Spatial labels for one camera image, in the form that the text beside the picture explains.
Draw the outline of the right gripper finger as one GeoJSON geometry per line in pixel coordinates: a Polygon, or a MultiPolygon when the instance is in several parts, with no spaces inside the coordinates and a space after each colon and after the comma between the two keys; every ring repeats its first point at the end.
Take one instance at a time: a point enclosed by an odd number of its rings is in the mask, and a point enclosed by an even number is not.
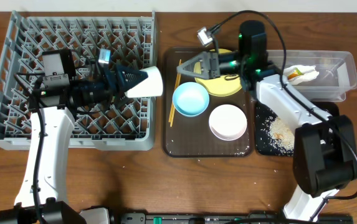
{"type": "Polygon", "coordinates": [[[177,72],[180,73],[181,75],[189,76],[189,77],[195,77],[195,78],[200,78],[203,80],[208,80],[210,79],[210,76],[208,73],[195,73],[195,72],[190,72],[182,67],[177,67],[176,68],[177,72]]]}
{"type": "Polygon", "coordinates": [[[194,57],[183,62],[181,65],[177,66],[178,72],[193,72],[195,64],[200,64],[200,69],[208,71],[209,70],[209,52],[201,52],[194,57]]]}

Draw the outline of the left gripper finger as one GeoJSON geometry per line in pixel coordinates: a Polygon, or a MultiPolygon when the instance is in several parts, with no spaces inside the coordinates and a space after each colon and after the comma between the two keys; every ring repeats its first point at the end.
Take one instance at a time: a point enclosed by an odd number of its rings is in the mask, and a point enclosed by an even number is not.
{"type": "Polygon", "coordinates": [[[119,92],[126,92],[148,78],[148,74],[141,70],[117,65],[115,69],[119,92]]]}
{"type": "Polygon", "coordinates": [[[133,101],[133,98],[127,97],[125,94],[117,95],[114,94],[112,97],[113,106],[116,108],[125,107],[133,101]]]}

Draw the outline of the white cup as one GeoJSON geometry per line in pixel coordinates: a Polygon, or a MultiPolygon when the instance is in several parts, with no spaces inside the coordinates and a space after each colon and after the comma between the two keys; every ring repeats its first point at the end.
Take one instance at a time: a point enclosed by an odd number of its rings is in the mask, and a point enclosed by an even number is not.
{"type": "Polygon", "coordinates": [[[163,94],[163,79],[158,67],[153,66],[141,70],[148,78],[125,92],[128,98],[157,97],[163,94]]]}

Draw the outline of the white bowl with rice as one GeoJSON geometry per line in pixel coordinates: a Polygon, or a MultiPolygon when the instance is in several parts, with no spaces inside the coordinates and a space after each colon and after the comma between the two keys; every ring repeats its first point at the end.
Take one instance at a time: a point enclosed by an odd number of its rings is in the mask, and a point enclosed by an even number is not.
{"type": "Polygon", "coordinates": [[[223,141],[239,139],[247,130],[245,113],[234,105],[220,105],[209,116],[209,128],[223,141]]]}

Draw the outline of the white napkin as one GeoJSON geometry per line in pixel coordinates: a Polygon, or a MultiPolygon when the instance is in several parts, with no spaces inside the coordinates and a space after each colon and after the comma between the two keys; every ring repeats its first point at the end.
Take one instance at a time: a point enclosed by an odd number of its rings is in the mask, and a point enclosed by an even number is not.
{"type": "Polygon", "coordinates": [[[285,68],[283,74],[287,77],[289,71],[291,71],[293,68],[298,68],[303,73],[303,75],[292,80],[288,80],[291,85],[299,85],[303,82],[312,81],[319,75],[315,65],[293,65],[291,67],[285,68]]]}

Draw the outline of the green red snack wrapper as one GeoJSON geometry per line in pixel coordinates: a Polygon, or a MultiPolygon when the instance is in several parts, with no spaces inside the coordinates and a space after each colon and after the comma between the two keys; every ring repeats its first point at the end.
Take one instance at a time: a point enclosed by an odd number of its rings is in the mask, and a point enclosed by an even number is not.
{"type": "Polygon", "coordinates": [[[298,68],[293,68],[291,71],[289,71],[287,78],[288,80],[292,80],[296,77],[302,76],[303,73],[298,69],[298,68]]]}

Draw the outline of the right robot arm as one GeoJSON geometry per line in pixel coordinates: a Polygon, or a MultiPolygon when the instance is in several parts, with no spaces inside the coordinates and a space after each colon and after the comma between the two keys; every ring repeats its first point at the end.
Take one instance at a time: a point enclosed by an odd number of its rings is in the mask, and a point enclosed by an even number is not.
{"type": "MultiPolygon", "coordinates": [[[[351,120],[333,116],[297,91],[268,60],[267,34],[260,21],[239,28],[239,49],[201,52],[177,67],[178,73],[205,80],[237,74],[243,89],[272,110],[294,134],[293,173],[297,187],[274,223],[313,223],[337,193],[357,179],[357,150],[351,120]]],[[[357,197],[357,192],[348,199],[357,197]]]]}

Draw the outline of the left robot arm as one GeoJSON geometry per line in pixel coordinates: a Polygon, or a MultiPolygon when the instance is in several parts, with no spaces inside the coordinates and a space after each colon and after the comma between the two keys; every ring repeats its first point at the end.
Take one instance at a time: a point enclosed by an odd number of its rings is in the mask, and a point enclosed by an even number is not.
{"type": "Polygon", "coordinates": [[[160,96],[163,82],[157,67],[135,70],[117,65],[109,69],[110,51],[102,49],[95,64],[101,76],[76,79],[72,50],[42,53],[44,72],[37,74],[29,92],[31,145],[24,181],[9,210],[0,211],[0,223],[112,223],[105,207],[76,212],[67,203],[66,169],[69,142],[81,106],[105,100],[121,106],[129,98],[160,96]]]}

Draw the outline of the black waste tray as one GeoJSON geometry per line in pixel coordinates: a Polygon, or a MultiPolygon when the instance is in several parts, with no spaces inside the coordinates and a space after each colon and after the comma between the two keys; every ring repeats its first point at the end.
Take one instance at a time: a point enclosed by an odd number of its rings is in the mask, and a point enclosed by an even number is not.
{"type": "MultiPolygon", "coordinates": [[[[333,116],[339,116],[340,111],[333,102],[313,102],[320,109],[333,116]]],[[[259,154],[265,156],[292,157],[295,149],[295,140],[301,136],[295,133],[267,106],[256,102],[254,105],[255,147],[259,154]]],[[[333,131],[317,129],[322,150],[331,151],[335,147],[336,136],[333,131]]]]}

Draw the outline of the clear plastic waste bin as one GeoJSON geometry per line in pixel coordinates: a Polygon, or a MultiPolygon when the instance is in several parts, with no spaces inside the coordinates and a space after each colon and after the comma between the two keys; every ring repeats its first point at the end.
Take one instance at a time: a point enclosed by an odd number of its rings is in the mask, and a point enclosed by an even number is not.
{"type": "Polygon", "coordinates": [[[316,79],[292,85],[311,101],[344,101],[346,92],[357,88],[357,71],[350,52],[288,50],[285,68],[293,65],[316,66],[316,79]]]}

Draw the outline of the yellow round plate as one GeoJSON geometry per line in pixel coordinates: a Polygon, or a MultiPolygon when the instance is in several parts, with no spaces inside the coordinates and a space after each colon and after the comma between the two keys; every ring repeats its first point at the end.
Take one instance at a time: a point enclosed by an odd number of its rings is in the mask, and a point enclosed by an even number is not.
{"type": "Polygon", "coordinates": [[[242,89],[238,75],[222,75],[219,78],[204,80],[195,78],[212,96],[225,97],[233,95],[242,89]]]}

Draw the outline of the light blue bowl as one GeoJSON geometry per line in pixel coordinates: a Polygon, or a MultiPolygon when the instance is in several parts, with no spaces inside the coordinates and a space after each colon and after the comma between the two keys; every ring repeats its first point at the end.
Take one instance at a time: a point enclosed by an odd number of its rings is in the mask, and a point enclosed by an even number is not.
{"type": "Polygon", "coordinates": [[[200,115],[207,109],[209,102],[209,93],[196,82],[183,83],[173,93],[173,105],[185,117],[200,115]]]}

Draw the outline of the grey plastic dish rack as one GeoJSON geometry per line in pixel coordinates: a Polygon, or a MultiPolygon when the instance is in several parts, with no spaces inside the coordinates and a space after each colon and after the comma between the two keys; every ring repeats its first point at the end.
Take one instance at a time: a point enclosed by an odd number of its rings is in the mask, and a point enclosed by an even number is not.
{"type": "MultiPolygon", "coordinates": [[[[94,73],[85,62],[100,49],[112,53],[111,66],[147,68],[157,62],[157,22],[150,17],[23,17],[13,12],[0,58],[0,147],[27,150],[31,121],[27,95],[36,74],[44,71],[41,55],[71,49],[77,77],[94,73]]],[[[147,151],[155,142],[156,100],[134,98],[120,107],[81,108],[70,147],[103,151],[147,151]]]]}

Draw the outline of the dark brown serving tray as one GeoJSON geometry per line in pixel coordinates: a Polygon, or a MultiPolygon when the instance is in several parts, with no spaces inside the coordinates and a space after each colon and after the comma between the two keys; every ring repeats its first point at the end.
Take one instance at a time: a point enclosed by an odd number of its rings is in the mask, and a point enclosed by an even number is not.
{"type": "Polygon", "coordinates": [[[250,95],[243,90],[227,96],[211,96],[206,111],[194,118],[188,118],[179,112],[174,113],[173,125],[169,114],[173,102],[176,82],[176,67],[200,53],[198,47],[172,47],[164,53],[163,60],[163,149],[171,157],[245,157],[254,149],[253,117],[250,111],[250,95]],[[240,108],[248,120],[245,133],[236,140],[223,141],[217,138],[209,128],[209,115],[220,105],[234,105],[240,108]]]}

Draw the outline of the spilled rice pile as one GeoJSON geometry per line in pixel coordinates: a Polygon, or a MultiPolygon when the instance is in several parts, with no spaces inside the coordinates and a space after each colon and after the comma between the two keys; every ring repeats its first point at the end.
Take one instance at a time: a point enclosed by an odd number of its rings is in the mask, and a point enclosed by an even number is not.
{"type": "Polygon", "coordinates": [[[293,156],[294,135],[289,127],[270,109],[257,105],[257,150],[266,156],[293,156]]]}

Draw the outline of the black rail at table edge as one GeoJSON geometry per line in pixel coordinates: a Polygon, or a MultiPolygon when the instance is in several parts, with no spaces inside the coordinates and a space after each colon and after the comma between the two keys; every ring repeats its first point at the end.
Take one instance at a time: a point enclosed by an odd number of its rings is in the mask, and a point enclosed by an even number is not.
{"type": "Polygon", "coordinates": [[[106,207],[91,207],[80,212],[65,207],[56,223],[120,223],[120,224],[169,224],[169,223],[277,223],[284,219],[283,211],[255,210],[250,213],[148,213],[128,211],[117,214],[106,207]]]}

